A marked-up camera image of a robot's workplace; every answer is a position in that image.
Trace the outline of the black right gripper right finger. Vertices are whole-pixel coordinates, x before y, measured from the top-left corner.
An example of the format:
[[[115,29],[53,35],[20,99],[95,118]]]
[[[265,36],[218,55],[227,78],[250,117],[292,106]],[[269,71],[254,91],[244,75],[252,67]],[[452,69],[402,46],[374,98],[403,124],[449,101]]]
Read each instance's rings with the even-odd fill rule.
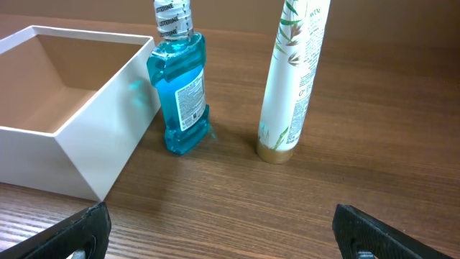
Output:
[[[336,206],[332,230],[343,259],[452,259],[351,205]]]

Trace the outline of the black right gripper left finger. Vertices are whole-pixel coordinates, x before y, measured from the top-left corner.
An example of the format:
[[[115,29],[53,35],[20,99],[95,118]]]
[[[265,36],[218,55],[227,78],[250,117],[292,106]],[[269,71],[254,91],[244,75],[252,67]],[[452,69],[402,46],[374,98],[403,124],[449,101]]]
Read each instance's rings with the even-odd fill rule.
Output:
[[[111,219],[99,202],[1,252],[2,258],[104,258]]]

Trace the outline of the white cardboard box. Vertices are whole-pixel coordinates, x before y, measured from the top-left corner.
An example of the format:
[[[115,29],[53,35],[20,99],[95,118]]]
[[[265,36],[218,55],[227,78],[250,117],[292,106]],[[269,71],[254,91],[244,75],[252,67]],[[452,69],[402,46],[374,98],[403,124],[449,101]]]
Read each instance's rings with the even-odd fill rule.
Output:
[[[31,25],[1,40],[1,181],[101,201],[160,108],[150,36]]]

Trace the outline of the blue Listerine mouthwash bottle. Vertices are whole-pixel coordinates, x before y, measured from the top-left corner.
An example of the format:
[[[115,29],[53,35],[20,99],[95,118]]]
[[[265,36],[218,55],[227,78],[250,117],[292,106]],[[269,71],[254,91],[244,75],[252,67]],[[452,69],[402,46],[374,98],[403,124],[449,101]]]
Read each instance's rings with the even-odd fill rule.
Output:
[[[206,39],[193,29],[189,0],[154,0],[160,42],[147,60],[165,120],[165,143],[176,155],[191,151],[208,133]]]

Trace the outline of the white Pantene conditioner tube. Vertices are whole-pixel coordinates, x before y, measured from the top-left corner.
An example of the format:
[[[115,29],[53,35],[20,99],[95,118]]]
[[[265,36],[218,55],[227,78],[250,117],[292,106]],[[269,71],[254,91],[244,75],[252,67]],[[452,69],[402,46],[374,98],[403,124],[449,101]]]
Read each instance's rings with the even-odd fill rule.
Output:
[[[288,161],[298,144],[313,90],[330,0],[285,0],[259,119],[257,154]]]

